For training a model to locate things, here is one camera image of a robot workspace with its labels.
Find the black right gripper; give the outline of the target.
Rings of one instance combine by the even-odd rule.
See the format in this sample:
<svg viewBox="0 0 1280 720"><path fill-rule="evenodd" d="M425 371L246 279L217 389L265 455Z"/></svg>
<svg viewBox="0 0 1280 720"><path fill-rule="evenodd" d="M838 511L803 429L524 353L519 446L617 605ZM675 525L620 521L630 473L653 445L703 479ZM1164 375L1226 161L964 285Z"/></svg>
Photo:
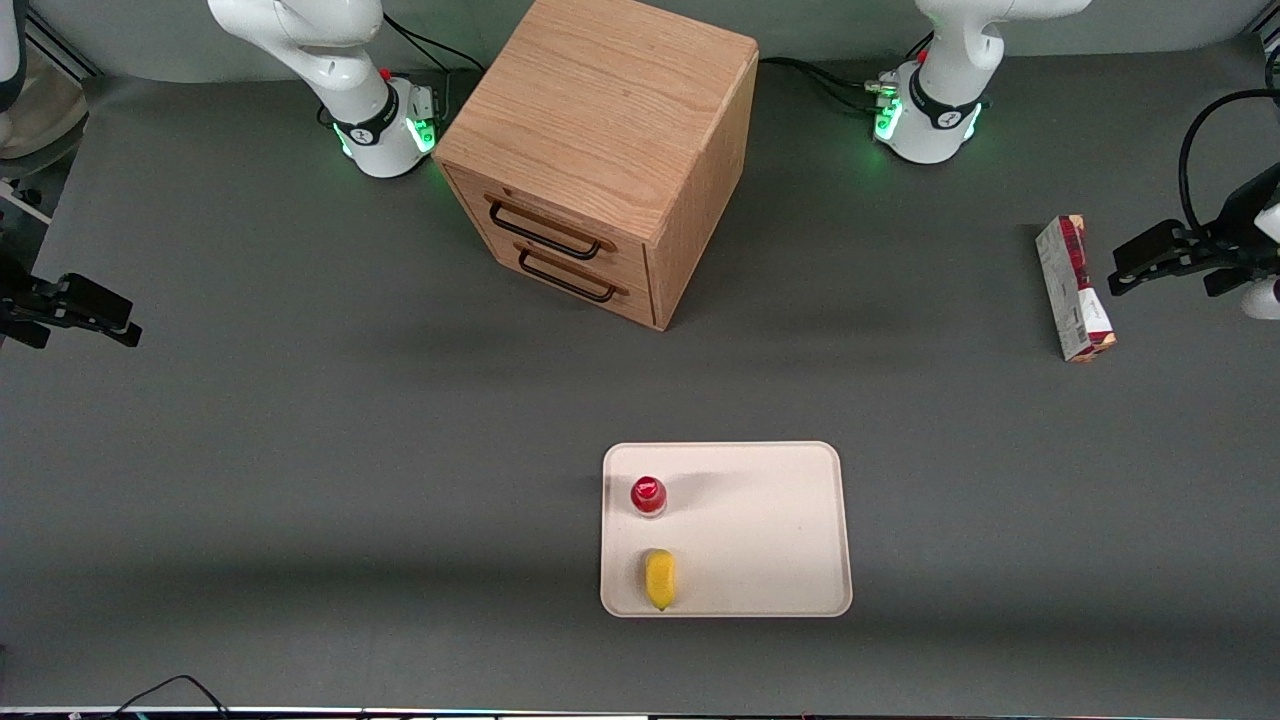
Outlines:
<svg viewBox="0 0 1280 720"><path fill-rule="evenodd" d="M1 255L1 334L32 348L45 348L51 331L44 323L59 316L95 328L119 345L134 348L142 328L131 322L133 302L84 275L68 273L58 281L31 275L10 255Z"/></svg>

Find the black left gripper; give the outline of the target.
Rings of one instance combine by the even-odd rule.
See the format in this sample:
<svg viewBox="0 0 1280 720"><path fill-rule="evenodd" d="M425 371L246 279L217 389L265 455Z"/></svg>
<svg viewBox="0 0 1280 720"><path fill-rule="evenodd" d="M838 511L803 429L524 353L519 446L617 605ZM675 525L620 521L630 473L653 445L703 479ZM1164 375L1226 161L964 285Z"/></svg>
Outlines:
<svg viewBox="0 0 1280 720"><path fill-rule="evenodd" d="M1207 252L1197 250L1201 234L1179 220L1160 222L1126 241L1114 250L1110 293L1120 297L1151 281L1207 270L1203 284L1210 297L1277 278L1277 231L1260 227L1261 217L1277 210L1277 182L1275 164L1231 192L1206 227Z"/></svg>

